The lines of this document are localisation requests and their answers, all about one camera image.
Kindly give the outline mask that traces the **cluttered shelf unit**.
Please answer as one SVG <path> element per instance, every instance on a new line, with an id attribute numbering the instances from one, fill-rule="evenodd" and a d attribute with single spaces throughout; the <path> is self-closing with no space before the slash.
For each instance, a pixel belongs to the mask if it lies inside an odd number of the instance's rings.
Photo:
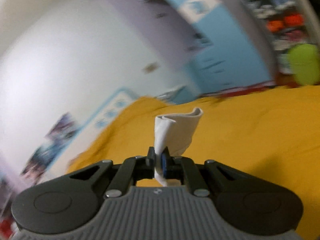
<path id="1" fill-rule="evenodd" d="M 261 25 L 277 58 L 279 72 L 292 75 L 289 50 L 310 43 L 305 19 L 297 0 L 242 0 Z"/>

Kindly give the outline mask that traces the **blue lilac storage cabinet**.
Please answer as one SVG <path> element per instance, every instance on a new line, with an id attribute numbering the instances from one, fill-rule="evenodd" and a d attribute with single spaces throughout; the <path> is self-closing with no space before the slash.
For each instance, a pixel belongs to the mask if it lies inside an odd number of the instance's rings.
<path id="1" fill-rule="evenodd" d="M 185 103 L 202 94 L 273 85 L 274 57 L 223 0 L 110 0 L 174 72 L 191 79 L 162 98 Z"/>

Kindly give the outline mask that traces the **beige wall socket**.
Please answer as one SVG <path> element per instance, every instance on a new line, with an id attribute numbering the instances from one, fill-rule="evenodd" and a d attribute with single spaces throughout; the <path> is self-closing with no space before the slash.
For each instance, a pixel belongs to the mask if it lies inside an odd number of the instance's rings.
<path id="1" fill-rule="evenodd" d="M 154 62 L 154 63 L 150 63 L 148 64 L 147 66 L 145 66 L 142 71 L 145 73 L 145 74 L 150 74 L 154 71 L 156 71 L 157 69 L 159 68 L 159 65 Z"/>

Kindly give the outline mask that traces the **wall posters strip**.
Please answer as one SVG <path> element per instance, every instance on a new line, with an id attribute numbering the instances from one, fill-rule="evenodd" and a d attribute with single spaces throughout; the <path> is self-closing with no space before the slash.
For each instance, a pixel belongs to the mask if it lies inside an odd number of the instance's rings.
<path id="1" fill-rule="evenodd" d="M 44 142 L 29 158 L 21 177 L 30 185 L 35 185 L 78 133 L 79 125 L 71 113 L 65 113 L 44 137 Z"/>

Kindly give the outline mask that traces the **lime green round object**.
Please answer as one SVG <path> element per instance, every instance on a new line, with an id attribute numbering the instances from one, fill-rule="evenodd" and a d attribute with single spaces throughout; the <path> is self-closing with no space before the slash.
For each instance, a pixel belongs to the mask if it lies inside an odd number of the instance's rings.
<path id="1" fill-rule="evenodd" d="M 298 44 L 288 51 L 287 58 L 296 83 L 302 86 L 319 83 L 319 52 L 316 45 Z"/>

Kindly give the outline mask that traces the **white printed t-shirt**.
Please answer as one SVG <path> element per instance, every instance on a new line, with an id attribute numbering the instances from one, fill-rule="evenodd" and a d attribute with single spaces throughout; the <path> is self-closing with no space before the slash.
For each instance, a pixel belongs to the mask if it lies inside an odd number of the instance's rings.
<path id="1" fill-rule="evenodd" d="M 158 115 L 155 118 L 155 179 L 164 187 L 178 186 L 177 179 L 166 179 L 162 166 L 162 153 L 167 148 L 171 157 L 181 156 L 192 142 L 203 110 L 194 108 L 190 113 Z"/>

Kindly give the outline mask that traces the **white blue headboard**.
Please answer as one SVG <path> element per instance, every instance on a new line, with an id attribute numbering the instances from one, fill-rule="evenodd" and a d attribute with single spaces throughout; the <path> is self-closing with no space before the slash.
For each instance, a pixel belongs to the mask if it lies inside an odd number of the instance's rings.
<path id="1" fill-rule="evenodd" d="M 132 90 L 121 87 L 116 90 L 97 110 L 84 122 L 80 131 L 101 131 L 109 125 L 122 110 L 139 98 Z"/>

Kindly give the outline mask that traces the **mustard yellow bed cover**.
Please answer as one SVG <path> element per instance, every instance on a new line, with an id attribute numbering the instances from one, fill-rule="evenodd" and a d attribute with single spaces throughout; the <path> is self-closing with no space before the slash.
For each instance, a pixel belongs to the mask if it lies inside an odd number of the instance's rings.
<path id="1" fill-rule="evenodd" d="M 203 116 L 184 155 L 196 163 L 213 159 L 284 186 L 304 205 L 297 228 L 303 239 L 319 236 L 319 87 L 278 87 L 226 99 L 201 98 L 169 105 L 141 97 L 127 106 L 68 172 L 104 159 L 118 164 L 146 155 L 154 143 L 155 118 L 163 114 Z"/>

